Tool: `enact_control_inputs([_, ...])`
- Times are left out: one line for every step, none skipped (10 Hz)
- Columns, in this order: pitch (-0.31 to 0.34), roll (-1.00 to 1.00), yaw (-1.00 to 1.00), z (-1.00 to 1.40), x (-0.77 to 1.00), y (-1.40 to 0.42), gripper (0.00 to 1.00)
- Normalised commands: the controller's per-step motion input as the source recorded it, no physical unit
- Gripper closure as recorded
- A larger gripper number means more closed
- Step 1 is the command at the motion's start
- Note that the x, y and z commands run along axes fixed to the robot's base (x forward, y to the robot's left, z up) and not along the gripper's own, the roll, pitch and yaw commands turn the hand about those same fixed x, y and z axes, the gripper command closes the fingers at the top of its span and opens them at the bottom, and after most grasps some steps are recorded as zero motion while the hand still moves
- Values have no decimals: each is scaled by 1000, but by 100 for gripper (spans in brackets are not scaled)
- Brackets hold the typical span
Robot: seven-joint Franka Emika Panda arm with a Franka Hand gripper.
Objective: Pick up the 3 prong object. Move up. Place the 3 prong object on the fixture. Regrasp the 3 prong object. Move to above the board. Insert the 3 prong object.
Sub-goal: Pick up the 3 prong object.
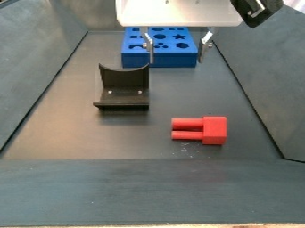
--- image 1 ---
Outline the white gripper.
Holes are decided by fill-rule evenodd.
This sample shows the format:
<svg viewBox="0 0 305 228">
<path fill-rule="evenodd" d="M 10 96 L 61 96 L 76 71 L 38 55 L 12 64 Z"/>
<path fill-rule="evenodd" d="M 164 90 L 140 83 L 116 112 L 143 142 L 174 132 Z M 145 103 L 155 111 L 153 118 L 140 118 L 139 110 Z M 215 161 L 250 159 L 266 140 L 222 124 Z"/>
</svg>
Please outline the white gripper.
<svg viewBox="0 0 305 228">
<path fill-rule="evenodd" d="M 212 46 L 212 27 L 235 27 L 242 22 L 230 0 L 115 0 L 115 12 L 123 27 L 141 27 L 149 63 L 153 63 L 153 39 L 147 27 L 208 27 L 198 47 L 198 63 L 202 63 Z"/>
</svg>

